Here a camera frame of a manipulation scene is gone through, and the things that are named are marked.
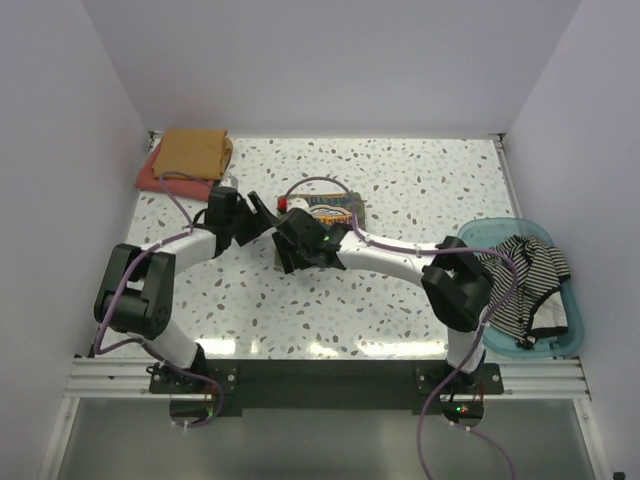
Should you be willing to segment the olive green tank top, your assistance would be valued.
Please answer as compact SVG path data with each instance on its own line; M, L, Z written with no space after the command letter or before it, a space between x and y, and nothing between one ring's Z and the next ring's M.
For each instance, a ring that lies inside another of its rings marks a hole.
M348 193L342 194L300 194L289 196L305 197L311 206L310 214L327 228L336 223L348 225L348 233L353 230L352 223L354 219L358 221L364 219L363 203L359 195ZM278 212L280 220L284 215ZM276 264L282 267L279 256L276 252Z

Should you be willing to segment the striped black white tank top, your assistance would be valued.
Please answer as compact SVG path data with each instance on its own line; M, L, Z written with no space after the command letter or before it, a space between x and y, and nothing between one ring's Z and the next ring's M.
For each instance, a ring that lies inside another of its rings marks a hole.
M515 288L504 306L492 315L491 326L515 339L524 350L531 350L541 339L566 333L568 320L561 305L561 287L571 278L571 272L561 250L533 235L513 235L494 250L507 256L516 270L494 255L478 255L494 280L491 304L510 287Z

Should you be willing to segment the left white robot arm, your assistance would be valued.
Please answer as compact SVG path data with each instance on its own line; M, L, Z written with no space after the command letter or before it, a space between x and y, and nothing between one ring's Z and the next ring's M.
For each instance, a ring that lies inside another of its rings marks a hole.
M232 187L214 187L207 205L186 216L178 234L154 243L116 245L94 304L99 323L95 355L128 344L173 369L173 382L196 392L208 372L203 347L173 320L175 277L219 257L233 243L244 246L273 228L277 217L251 192L243 197Z

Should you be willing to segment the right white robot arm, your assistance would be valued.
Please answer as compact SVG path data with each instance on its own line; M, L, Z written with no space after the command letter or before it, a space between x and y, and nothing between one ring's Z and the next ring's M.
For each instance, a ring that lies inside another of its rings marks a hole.
M367 271L404 280L425 291L436 318L447 328L445 379L459 393L481 380L480 345L493 280L464 242L448 236L439 244L385 242L352 225L326 227L293 208L275 223L273 240L287 273L307 268Z

